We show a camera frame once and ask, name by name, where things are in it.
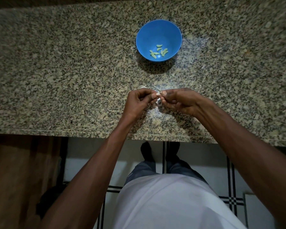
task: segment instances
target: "jeans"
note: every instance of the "jeans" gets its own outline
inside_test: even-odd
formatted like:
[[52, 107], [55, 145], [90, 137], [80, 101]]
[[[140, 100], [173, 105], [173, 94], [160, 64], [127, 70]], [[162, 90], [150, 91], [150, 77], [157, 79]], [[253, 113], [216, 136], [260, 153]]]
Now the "jeans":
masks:
[[[170, 161], [167, 162], [166, 165], [167, 173], [177, 173], [185, 176], [193, 177], [198, 180], [201, 180], [208, 184], [206, 180], [195, 170], [193, 170], [188, 163], [183, 160], [180, 160], [176, 163], [172, 163]], [[133, 171], [126, 178], [126, 185], [128, 182], [135, 180], [136, 178], [145, 177], [149, 175], [159, 174], [156, 172], [156, 163], [143, 161], [136, 165]]]

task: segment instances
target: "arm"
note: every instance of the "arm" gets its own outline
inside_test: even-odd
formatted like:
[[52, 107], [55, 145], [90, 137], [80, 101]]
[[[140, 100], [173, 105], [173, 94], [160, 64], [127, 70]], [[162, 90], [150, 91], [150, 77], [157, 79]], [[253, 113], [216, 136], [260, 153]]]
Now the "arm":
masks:
[[256, 196], [276, 218], [286, 222], [286, 156], [195, 91], [171, 89], [161, 94], [164, 106], [192, 115], [200, 121]]
[[156, 91], [147, 88], [128, 94], [117, 127], [50, 207], [40, 228], [93, 227], [126, 136], [148, 103], [153, 104], [157, 98]]

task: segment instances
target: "bowl rim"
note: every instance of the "bowl rim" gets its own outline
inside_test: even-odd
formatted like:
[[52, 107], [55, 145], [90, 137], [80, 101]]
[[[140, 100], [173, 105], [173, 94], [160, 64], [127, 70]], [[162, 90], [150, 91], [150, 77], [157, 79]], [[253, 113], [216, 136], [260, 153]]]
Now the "bowl rim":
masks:
[[[139, 34], [140, 31], [142, 30], [142, 28], [143, 28], [144, 26], [146, 26], [147, 24], [149, 24], [149, 23], [151, 23], [151, 22], [155, 22], [155, 21], [166, 21], [166, 22], [169, 22], [169, 23], [173, 24], [175, 27], [177, 27], [177, 29], [179, 30], [180, 36], [181, 36], [180, 46], [179, 46], [178, 50], [176, 51], [176, 53], [173, 54], [171, 57], [169, 57], [169, 58], [167, 58], [167, 59], [165, 59], [165, 60], [161, 60], [161, 61], [151, 60], [151, 59], [148, 59], [148, 58], [144, 57], [144, 55], [142, 55], [141, 51], [138, 49], [138, 43], [137, 43], [137, 42], [138, 42], [138, 34]], [[181, 33], [181, 30], [179, 29], [179, 27], [178, 27], [175, 23], [172, 23], [171, 21], [164, 20], [164, 19], [156, 19], [156, 20], [152, 20], [152, 21], [150, 21], [150, 22], [148, 22], [148, 23], [145, 23], [145, 24], [141, 27], [141, 29], [138, 31], [137, 36], [136, 36], [136, 47], [137, 47], [138, 52], [141, 54], [142, 57], [144, 57], [145, 59], [147, 59], [147, 60], [149, 60], [149, 61], [152, 61], [152, 62], [164, 62], [164, 61], [167, 61], [168, 59], [171, 59], [172, 57], [174, 57], [174, 56], [178, 53], [178, 51], [179, 51], [180, 48], [181, 48], [181, 45], [182, 45], [182, 33]]]

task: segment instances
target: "leg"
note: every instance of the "leg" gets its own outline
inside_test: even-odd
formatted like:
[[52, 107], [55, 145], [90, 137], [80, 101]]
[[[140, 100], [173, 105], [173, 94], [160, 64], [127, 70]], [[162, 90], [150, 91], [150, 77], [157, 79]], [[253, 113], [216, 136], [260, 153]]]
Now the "leg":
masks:
[[148, 142], [145, 142], [141, 145], [141, 153], [143, 155], [144, 161], [136, 165], [133, 171], [126, 178], [124, 185], [139, 177], [158, 174], [156, 173], [156, 163], [152, 156], [152, 149]]
[[167, 173], [182, 174], [185, 176], [196, 178], [198, 180], [207, 183], [206, 180], [197, 171], [193, 170], [188, 163], [186, 163], [183, 160], [180, 160], [180, 158], [177, 156], [179, 147], [180, 147], [179, 142], [169, 143], [169, 149], [166, 155]]

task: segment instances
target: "person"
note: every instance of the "person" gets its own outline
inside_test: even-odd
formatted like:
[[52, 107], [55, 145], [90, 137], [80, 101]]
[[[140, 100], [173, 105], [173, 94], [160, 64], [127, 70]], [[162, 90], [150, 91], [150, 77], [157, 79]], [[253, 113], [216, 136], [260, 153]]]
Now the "person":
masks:
[[[286, 156], [233, 120], [213, 101], [188, 88], [160, 93], [164, 107], [197, 118], [210, 132], [268, 210], [286, 223]], [[130, 129], [156, 91], [129, 92], [118, 125], [46, 212], [40, 228], [92, 228], [99, 215], [119, 153]], [[204, 178], [167, 154], [168, 174], [156, 174], [148, 144], [145, 161], [127, 177], [119, 193], [113, 228], [245, 228]]]

